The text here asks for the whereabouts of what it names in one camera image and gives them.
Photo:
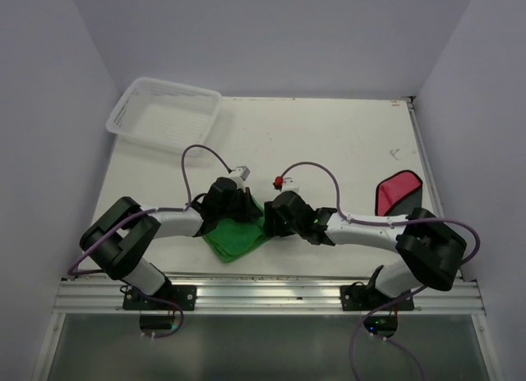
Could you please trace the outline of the green microfiber towel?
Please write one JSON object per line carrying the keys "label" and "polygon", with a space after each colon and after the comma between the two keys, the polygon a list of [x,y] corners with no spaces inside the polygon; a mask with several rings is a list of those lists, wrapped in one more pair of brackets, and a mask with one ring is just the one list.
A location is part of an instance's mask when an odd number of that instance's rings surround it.
{"label": "green microfiber towel", "polygon": [[237,210],[223,212],[218,224],[202,238],[217,258],[227,264],[263,246],[270,238],[265,234],[263,208],[256,203],[261,216],[249,222],[239,222]]}

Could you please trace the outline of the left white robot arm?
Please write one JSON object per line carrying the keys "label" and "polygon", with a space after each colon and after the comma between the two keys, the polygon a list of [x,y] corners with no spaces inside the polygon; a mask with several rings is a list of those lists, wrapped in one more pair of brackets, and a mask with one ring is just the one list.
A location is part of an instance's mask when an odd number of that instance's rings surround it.
{"label": "left white robot arm", "polygon": [[263,216],[248,188],[220,177],[185,209],[144,209],[133,198],[122,197],[83,234],[80,248],[103,273],[137,289],[158,310],[170,302],[171,290],[166,276],[144,258],[152,241],[200,237],[223,221],[252,225]]}

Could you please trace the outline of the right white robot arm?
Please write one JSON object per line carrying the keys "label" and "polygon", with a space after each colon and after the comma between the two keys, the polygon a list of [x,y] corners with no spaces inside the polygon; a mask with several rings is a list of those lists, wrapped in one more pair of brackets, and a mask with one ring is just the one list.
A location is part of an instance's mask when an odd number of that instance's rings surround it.
{"label": "right white robot arm", "polygon": [[297,235],[314,246],[357,245],[398,254],[400,261],[376,268],[367,284],[367,302],[379,310],[420,286],[449,291],[467,247],[448,223],[423,208],[395,216],[343,214],[314,209],[289,190],[265,202],[264,213],[269,236]]}

